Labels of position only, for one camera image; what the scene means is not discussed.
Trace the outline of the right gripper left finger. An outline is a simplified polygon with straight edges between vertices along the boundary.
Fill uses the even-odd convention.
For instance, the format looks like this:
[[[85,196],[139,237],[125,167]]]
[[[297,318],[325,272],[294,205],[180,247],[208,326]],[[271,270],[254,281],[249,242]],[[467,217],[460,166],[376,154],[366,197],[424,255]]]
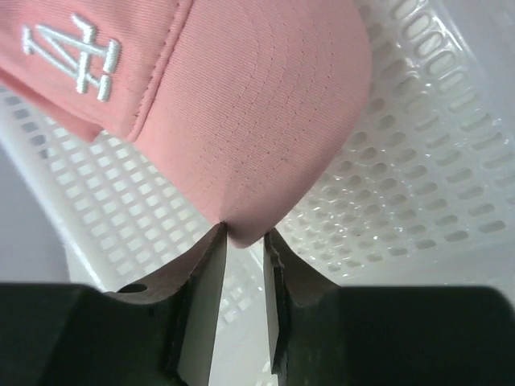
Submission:
[[[115,292],[2,284],[2,384],[208,384],[226,256],[218,224]]]

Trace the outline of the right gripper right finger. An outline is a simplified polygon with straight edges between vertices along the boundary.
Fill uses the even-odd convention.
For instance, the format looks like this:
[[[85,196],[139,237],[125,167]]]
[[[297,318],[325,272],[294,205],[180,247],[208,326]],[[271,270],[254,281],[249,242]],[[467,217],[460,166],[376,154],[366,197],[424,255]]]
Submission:
[[[511,385],[514,308],[486,286],[341,286],[264,237],[270,370],[281,385]]]

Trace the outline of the pink cap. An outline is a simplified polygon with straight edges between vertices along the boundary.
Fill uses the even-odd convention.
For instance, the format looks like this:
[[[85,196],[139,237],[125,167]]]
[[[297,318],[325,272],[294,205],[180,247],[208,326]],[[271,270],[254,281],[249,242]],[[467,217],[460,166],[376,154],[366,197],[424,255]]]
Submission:
[[[69,132],[134,144],[238,247],[356,125],[372,55],[352,1],[4,1],[1,81]]]

